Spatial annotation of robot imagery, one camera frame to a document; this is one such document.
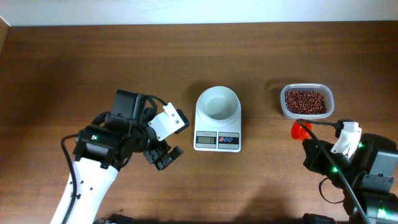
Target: green light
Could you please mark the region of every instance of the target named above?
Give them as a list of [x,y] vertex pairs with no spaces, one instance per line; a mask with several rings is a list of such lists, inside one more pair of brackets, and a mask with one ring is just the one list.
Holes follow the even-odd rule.
[[384,216],[387,215],[387,212],[386,212],[384,209],[379,209],[379,210],[377,211],[377,215],[378,215],[378,216],[384,217]]

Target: digital scale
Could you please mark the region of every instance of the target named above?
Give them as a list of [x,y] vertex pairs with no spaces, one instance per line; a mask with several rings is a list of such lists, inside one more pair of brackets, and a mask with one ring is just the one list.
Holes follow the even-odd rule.
[[241,150],[241,103],[224,86],[204,91],[197,101],[193,148],[197,151],[239,152]]

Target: plastic container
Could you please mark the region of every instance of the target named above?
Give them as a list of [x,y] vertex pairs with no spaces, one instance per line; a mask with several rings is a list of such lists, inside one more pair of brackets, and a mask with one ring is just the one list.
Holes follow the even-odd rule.
[[[286,108],[285,102],[285,92],[286,91],[315,91],[317,93],[322,93],[325,104],[326,104],[326,113],[324,114],[295,114],[290,112]],[[280,104],[282,106],[282,111],[284,116],[287,119],[323,119],[329,117],[333,110],[335,109],[335,102],[333,101],[333,95],[331,94],[330,89],[322,84],[315,83],[296,83],[285,86],[285,88],[280,93]]]

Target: beans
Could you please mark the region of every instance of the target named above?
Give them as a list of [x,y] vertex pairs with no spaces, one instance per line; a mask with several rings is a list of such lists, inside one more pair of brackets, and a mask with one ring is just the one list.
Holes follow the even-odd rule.
[[315,91],[286,91],[285,102],[287,109],[292,113],[326,113],[325,99],[321,93]]

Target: wood surface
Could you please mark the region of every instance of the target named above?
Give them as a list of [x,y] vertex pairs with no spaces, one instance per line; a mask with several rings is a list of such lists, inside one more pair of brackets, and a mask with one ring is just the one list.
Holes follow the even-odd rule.
[[[347,220],[342,205],[321,198],[323,177],[306,170],[301,142],[290,137],[293,121],[280,107],[289,83],[325,84],[335,100],[326,120],[354,119],[364,133],[398,141],[398,22],[12,27],[0,76],[2,223],[50,222],[69,174],[61,138],[110,110],[117,89],[172,102],[191,126],[167,139],[185,153],[166,170],[135,154],[97,217]],[[196,100],[215,85],[242,104],[240,153],[193,149]],[[332,128],[313,130],[336,141]],[[67,147],[72,153],[73,141]],[[323,189],[343,198],[330,183]]]
[[3,47],[3,45],[4,45],[5,41],[6,41],[6,38],[7,38],[8,29],[9,29],[9,26],[0,17],[0,56],[1,56],[1,52],[2,52],[2,47]]

